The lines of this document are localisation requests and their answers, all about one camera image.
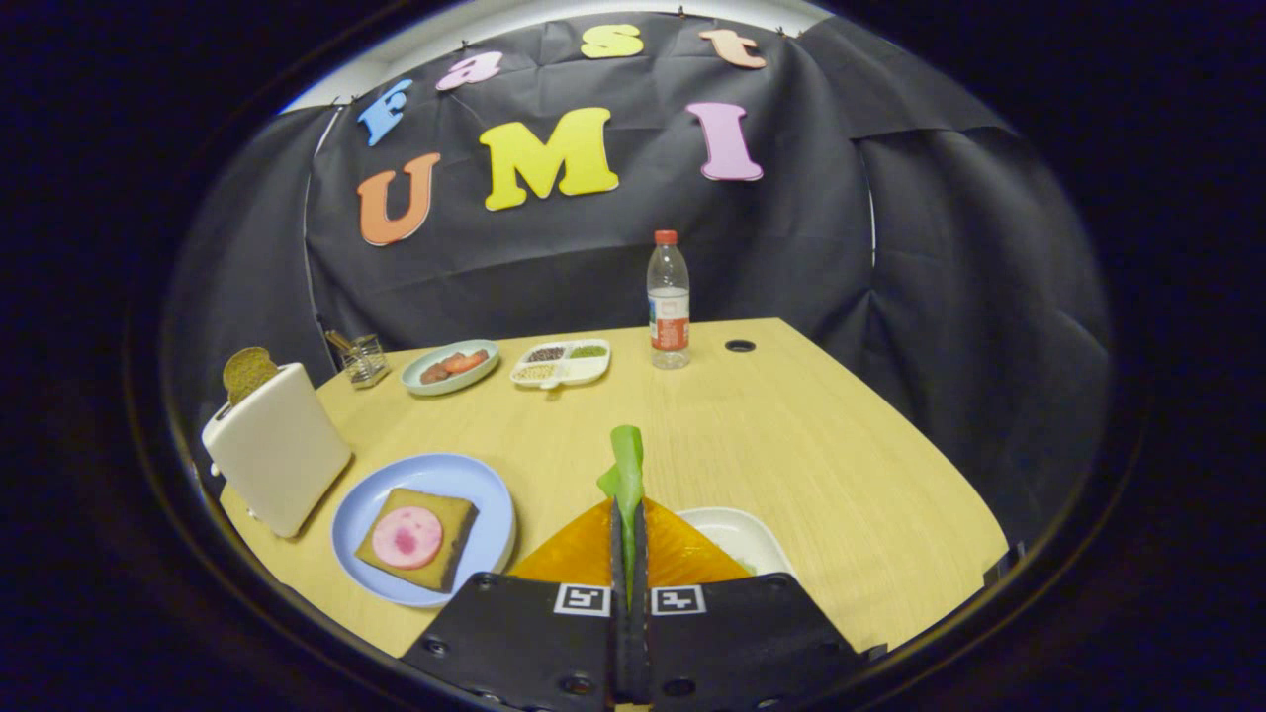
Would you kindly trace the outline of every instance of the yellow letter m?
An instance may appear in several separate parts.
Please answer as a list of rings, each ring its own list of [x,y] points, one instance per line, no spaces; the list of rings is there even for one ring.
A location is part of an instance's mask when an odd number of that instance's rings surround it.
[[[567,111],[555,125],[549,143],[544,144],[520,122],[485,130],[479,142],[487,146],[492,156],[492,193],[484,205],[489,210],[501,210],[528,199],[515,171],[537,198],[548,198],[563,165],[566,172],[558,182],[563,195],[615,190],[620,180],[606,167],[603,146],[603,125],[609,118],[611,113],[598,106]]]

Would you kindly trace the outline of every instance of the white wall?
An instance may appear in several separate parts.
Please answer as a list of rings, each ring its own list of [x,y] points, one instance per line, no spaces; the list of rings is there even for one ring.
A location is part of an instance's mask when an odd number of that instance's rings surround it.
[[[432,15],[313,85],[285,111],[304,106],[351,101],[389,79],[461,48],[549,20],[596,13],[676,13],[722,18],[798,34],[830,13],[803,0],[475,0]]]

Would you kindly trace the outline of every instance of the pink ham slice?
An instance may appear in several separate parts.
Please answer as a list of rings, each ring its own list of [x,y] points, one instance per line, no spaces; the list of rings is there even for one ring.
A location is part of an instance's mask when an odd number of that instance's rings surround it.
[[[424,507],[401,507],[389,512],[373,527],[370,544],[387,566],[420,569],[439,554],[444,526]]]

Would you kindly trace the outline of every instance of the wooden table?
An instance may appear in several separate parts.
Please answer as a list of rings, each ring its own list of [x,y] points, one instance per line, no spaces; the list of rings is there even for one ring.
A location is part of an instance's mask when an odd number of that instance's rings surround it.
[[[598,381],[555,391],[510,383],[510,366],[533,345],[586,337],[611,343]],[[482,460],[514,498],[513,565],[601,500],[594,480],[613,462],[609,433],[620,424],[642,428],[648,497],[675,511],[757,516],[857,650],[900,645],[980,588],[1006,550],[1001,528],[896,410],[780,319],[698,323],[690,337],[691,364],[676,371],[651,366],[646,327],[505,340],[487,378],[436,398],[399,380],[429,350],[390,353],[392,372],[371,389],[342,375],[318,389],[354,456],[298,537],[252,519],[232,486],[220,503],[279,580],[396,658],[437,611],[382,601],[338,566],[330,523],[352,486],[423,452]],[[727,351],[734,338],[756,351]]]

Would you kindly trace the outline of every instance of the green lettuce leaf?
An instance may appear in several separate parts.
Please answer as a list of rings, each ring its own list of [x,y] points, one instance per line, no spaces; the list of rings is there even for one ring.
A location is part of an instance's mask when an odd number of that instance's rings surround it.
[[[611,431],[611,450],[615,452],[615,465],[598,478],[598,486],[608,497],[615,498],[620,511],[624,542],[624,582],[629,601],[633,598],[633,559],[636,542],[633,518],[637,505],[642,502],[642,431],[633,426],[620,426]]]

